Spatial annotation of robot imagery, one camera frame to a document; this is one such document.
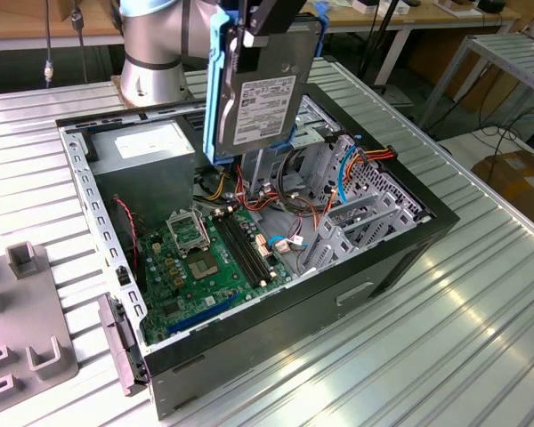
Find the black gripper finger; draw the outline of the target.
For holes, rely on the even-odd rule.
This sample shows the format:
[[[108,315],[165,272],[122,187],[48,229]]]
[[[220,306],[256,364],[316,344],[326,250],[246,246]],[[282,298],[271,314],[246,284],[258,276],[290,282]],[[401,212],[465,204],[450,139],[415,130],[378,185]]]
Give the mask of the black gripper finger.
[[[239,74],[257,70],[259,61],[260,49],[244,46],[246,32],[251,36],[284,33],[305,3],[305,0],[239,1]]]
[[[248,21],[252,7],[251,0],[222,0],[221,8],[235,21]]]

